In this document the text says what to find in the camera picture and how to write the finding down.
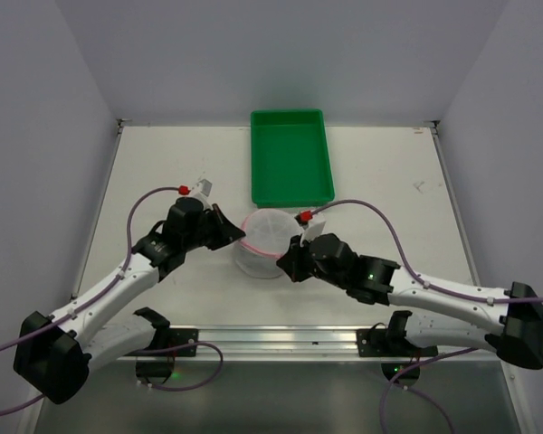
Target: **translucent container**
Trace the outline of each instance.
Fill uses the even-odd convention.
[[[254,278],[278,278],[283,271],[275,265],[290,247],[290,238],[302,232],[287,212],[261,209],[242,224],[245,238],[233,246],[235,263]]]

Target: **white table surface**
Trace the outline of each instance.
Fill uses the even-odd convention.
[[[427,274],[471,283],[471,273],[441,166],[427,128],[327,127],[336,198],[379,207],[398,231],[413,266]],[[248,127],[126,127],[112,169],[81,292],[124,257],[131,205],[164,185],[213,184],[210,200],[235,224],[255,210],[251,202]],[[143,203],[133,222],[134,240],[167,215],[175,193]],[[335,232],[358,253],[399,261],[386,226],[368,209],[342,205],[326,212],[325,232]],[[249,278],[231,249],[195,250],[163,282],[129,304],[118,317],[149,306],[172,324],[195,326],[356,326],[387,322],[395,307],[368,306],[316,279]]]

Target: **gray wall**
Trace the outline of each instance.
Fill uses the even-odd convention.
[[[56,4],[0,0],[0,344],[71,294],[115,132]],[[0,354],[0,409],[29,391],[13,357]]]
[[[439,119],[506,0],[57,0],[113,112],[248,124]]]
[[[441,142],[482,282],[543,296],[543,0],[510,0]],[[543,372],[523,380],[543,432]]]

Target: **green tray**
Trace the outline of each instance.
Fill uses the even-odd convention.
[[[252,201],[260,208],[317,206],[334,199],[322,112],[252,113]]]

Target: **purple cable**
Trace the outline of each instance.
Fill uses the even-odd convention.
[[[122,272],[125,272],[127,270],[127,268],[129,267],[131,257],[132,257],[131,249],[133,247],[133,239],[132,239],[132,234],[131,234],[131,224],[133,222],[133,215],[135,214],[135,211],[137,210],[138,206],[141,205],[141,203],[145,199],[147,199],[149,196],[151,196],[151,195],[153,195],[155,193],[171,192],[171,191],[172,192],[178,192],[179,189],[177,187],[160,187],[160,188],[156,188],[154,190],[151,190],[150,192],[145,193],[140,198],[138,198],[138,200],[135,202],[135,204],[130,209],[129,217],[127,218],[127,257],[125,258],[125,261],[123,262],[123,265],[120,268]],[[111,291],[115,287],[115,285],[117,285],[117,283],[119,281],[120,281],[120,276],[118,274],[117,276],[115,276],[115,278],[111,282],[109,282],[109,284],[99,294],[97,294],[97,296],[93,297],[91,300],[87,301],[83,305],[80,305],[80,306],[76,307],[76,309],[74,310],[75,313],[78,314],[78,313],[82,312],[84,309],[88,309],[89,307],[94,305],[97,301],[99,301],[101,298],[106,296],[109,293],[109,291]],[[41,335],[42,333],[47,332],[48,330],[51,330],[51,329],[55,328],[56,326],[59,326],[60,324],[64,323],[65,321],[68,321],[69,319],[71,319],[70,315],[62,316],[61,318],[57,319],[53,323],[51,323],[51,324],[49,324],[49,325],[47,325],[47,326],[45,326],[43,328],[40,328],[38,330],[35,330],[35,331],[29,333],[28,335],[18,337],[18,338],[14,339],[14,340],[12,340],[10,342],[6,342],[5,344],[1,344],[0,345],[0,353],[3,352],[4,350],[8,349],[8,348],[11,348],[11,347],[19,345],[19,344],[21,344],[23,342],[26,342],[26,341],[28,341],[30,339],[33,339],[34,337],[36,337],[38,335]],[[43,398],[43,395],[40,395],[40,396],[38,396],[38,397],[28,401],[28,402],[25,402],[24,404],[20,404],[20,405],[18,405],[16,407],[12,407],[10,409],[0,410],[0,416],[5,416],[7,414],[11,414],[11,413],[14,413],[16,411],[23,410],[26,407],[29,407],[30,405],[38,402],[42,398]]]
[[[380,427],[382,428],[382,432],[384,434],[388,434],[388,432],[389,432],[388,427],[386,425],[386,399],[388,397],[388,393],[390,392],[392,387],[395,385],[396,380],[398,380],[405,373],[408,373],[408,372],[412,371],[413,369],[420,368],[422,366],[426,366],[427,364],[431,364],[431,363],[434,363],[434,362],[438,362],[439,360],[442,360],[442,359],[448,359],[449,357],[454,357],[454,356],[457,356],[457,355],[472,353],[473,351],[476,351],[476,348],[466,348],[464,350],[459,350],[459,351],[455,351],[455,352],[448,353],[448,354],[439,354],[439,355],[437,355],[435,357],[431,357],[430,359],[424,360],[422,362],[417,362],[417,363],[411,364],[410,366],[407,366],[406,368],[404,368],[399,373],[396,373],[395,376],[390,379],[390,381],[388,382],[388,385],[386,386],[384,392],[382,393],[382,396],[380,397],[380,405],[378,407],[378,413],[379,413],[379,417],[380,417]],[[451,420],[449,419],[448,414],[446,414],[446,412],[441,408],[441,406],[438,403],[432,401],[432,399],[430,399],[429,397],[426,397],[426,399],[428,399],[428,401],[432,402],[434,407],[436,407],[437,409],[439,409],[441,411],[444,418],[446,419],[446,421],[449,424],[449,428],[451,430],[451,433],[454,434],[454,432],[455,432],[454,426],[453,426],[453,423],[451,422]]]
[[[216,352],[219,354],[219,364],[215,368],[214,373],[209,375],[207,378],[202,380],[201,382],[198,382],[196,384],[192,384],[190,386],[183,386],[183,387],[166,387],[161,384],[153,384],[149,382],[148,384],[151,385],[153,389],[157,389],[159,391],[164,392],[187,392],[192,391],[194,389],[199,389],[202,386],[205,386],[209,382],[211,382],[219,373],[221,372],[222,368],[224,367],[224,354],[221,352],[219,348],[217,348],[213,344],[209,344],[208,342],[193,342],[192,344],[184,344],[184,345],[178,345],[178,346],[171,346],[170,348],[161,348],[160,350],[141,350],[135,352],[135,355],[152,355],[152,354],[164,354],[164,353],[173,353],[180,350],[185,350],[186,348],[193,348],[196,346],[208,346],[209,348],[212,348],[216,350]]]
[[[396,385],[400,389],[403,388],[403,386],[401,386],[399,384],[396,384]],[[435,400],[432,396],[427,395],[426,393],[424,393],[422,391],[419,391],[417,389],[413,389],[412,387],[409,387],[407,390],[409,392],[415,394],[416,396],[419,396],[419,397],[423,398],[425,401],[428,401],[429,403],[431,403],[443,415],[444,420],[446,420],[446,423],[448,424],[449,430],[451,431],[451,433],[456,432],[456,430],[454,429],[453,421],[451,420],[451,418],[449,417],[447,412],[444,410],[444,408],[441,407],[441,404],[439,404],[437,400]]]
[[[341,205],[344,203],[354,203],[356,205],[366,206],[367,208],[369,208],[370,210],[378,214],[378,216],[384,221],[384,223],[388,227],[388,230],[392,234],[392,238],[395,241],[396,248],[398,249],[398,253],[400,253],[400,258],[402,259],[402,262],[406,267],[406,271],[408,271],[408,273],[412,276],[412,278],[416,280],[418,283],[420,283],[421,285],[425,285],[426,282],[424,281],[424,279],[421,278],[420,275],[416,271],[414,271],[412,266],[408,263],[408,258],[405,255],[405,250],[403,249],[402,244],[400,244],[400,240],[398,239],[398,234],[396,233],[394,226],[388,220],[388,218],[384,215],[384,213],[381,212],[378,208],[376,208],[373,204],[364,202],[364,201],[359,201],[358,199],[343,199],[340,201],[334,201],[334,202],[327,203],[323,206],[320,206],[319,208],[316,208],[315,210],[313,210],[311,213],[312,215],[314,215],[314,214],[317,214],[318,212],[327,210],[328,208],[331,208],[332,206]],[[446,296],[457,297],[463,300],[474,301],[476,303],[487,303],[487,298],[484,298],[484,297],[467,296],[465,294],[460,294],[458,292],[451,291],[450,289],[447,289],[447,288],[439,287],[438,285],[434,285],[432,283],[429,284],[428,287],[437,292],[445,294]],[[494,303],[499,304],[499,305],[507,305],[507,304],[512,304],[512,303],[543,303],[543,297],[541,298],[539,297],[497,298],[494,300]]]
[[[44,395],[40,394],[37,397],[32,398],[31,400],[25,402],[24,404],[17,405],[7,410],[0,410],[0,417],[6,416],[7,414],[16,413],[17,411],[20,411],[20,410],[24,410],[26,407],[30,407],[31,405],[35,404],[42,398],[44,398]]]

